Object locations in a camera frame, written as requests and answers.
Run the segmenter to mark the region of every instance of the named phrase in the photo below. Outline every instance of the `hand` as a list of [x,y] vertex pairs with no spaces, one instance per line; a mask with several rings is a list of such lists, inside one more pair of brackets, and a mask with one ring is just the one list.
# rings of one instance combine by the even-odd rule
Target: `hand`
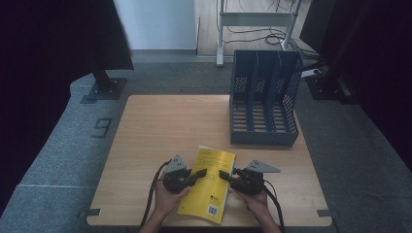
[[175,209],[179,201],[189,194],[189,188],[185,188],[179,194],[169,192],[163,185],[163,176],[155,183],[154,187],[154,211],[149,219],[139,230],[140,233],[155,233],[166,217]]
[[162,181],[163,176],[155,184],[154,188],[154,210],[169,215],[179,201],[189,194],[189,188],[183,189],[179,194],[172,193],[166,189]]
[[267,209],[267,194],[263,190],[256,195],[248,195],[243,192],[234,190],[240,197],[242,197],[248,210],[251,211],[255,218],[257,215],[268,212]]
[[261,226],[262,232],[281,233],[279,226],[273,220],[272,215],[267,208],[267,194],[263,190],[256,195],[247,195],[245,193],[235,192],[242,197],[248,210],[254,214],[255,219]]

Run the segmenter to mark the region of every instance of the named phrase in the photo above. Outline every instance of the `wooden table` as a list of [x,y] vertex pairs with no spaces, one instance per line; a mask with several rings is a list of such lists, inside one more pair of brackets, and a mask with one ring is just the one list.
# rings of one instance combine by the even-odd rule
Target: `wooden table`
[[[121,117],[91,209],[90,225],[139,225],[158,167],[179,154],[188,168],[200,145],[234,152],[235,167],[258,159],[281,170],[265,174],[276,188],[286,226],[329,226],[329,216],[309,151],[300,135],[293,147],[239,146],[230,143],[228,95],[134,95]],[[270,210],[279,223],[275,206]],[[217,226],[192,216],[170,215],[167,226]],[[221,226],[258,225],[236,193],[229,191]]]

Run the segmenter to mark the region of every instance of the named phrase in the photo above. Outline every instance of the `black curtain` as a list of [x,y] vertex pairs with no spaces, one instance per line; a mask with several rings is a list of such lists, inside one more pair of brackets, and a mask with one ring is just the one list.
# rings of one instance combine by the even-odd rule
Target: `black curtain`
[[70,84],[102,70],[133,69],[112,0],[0,3],[0,211],[49,138]]
[[[365,2],[314,0],[300,38],[328,64]],[[373,0],[339,66],[352,95],[412,170],[412,1]]]

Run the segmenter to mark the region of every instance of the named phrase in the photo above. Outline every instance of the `book cover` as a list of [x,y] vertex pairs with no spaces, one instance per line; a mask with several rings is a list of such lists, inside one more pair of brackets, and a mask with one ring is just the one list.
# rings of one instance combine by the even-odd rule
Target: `book cover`
[[219,177],[219,170],[231,174],[235,157],[234,153],[200,146],[191,174],[205,168],[207,174],[197,180],[188,196],[181,200],[178,214],[199,216],[222,223],[229,184]]

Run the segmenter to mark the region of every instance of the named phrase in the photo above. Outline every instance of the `black stand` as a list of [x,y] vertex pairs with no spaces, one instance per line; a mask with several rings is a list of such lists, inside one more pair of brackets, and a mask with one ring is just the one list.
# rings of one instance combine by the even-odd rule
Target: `black stand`
[[349,29],[348,34],[343,40],[342,46],[339,48],[335,58],[329,65],[329,70],[322,76],[307,77],[309,89],[312,98],[316,100],[340,100],[342,103],[350,104],[354,102],[352,97],[345,96],[340,84],[339,78],[343,70],[343,58],[350,46],[354,36],[358,32],[361,23],[372,7],[373,0],[368,0],[357,15],[354,25]]
[[82,103],[93,103],[96,100],[118,100],[124,85],[126,84],[126,78],[109,78],[106,71],[101,70],[93,56],[89,56],[86,60],[88,68],[91,70],[95,84],[90,90],[88,95],[85,95]]

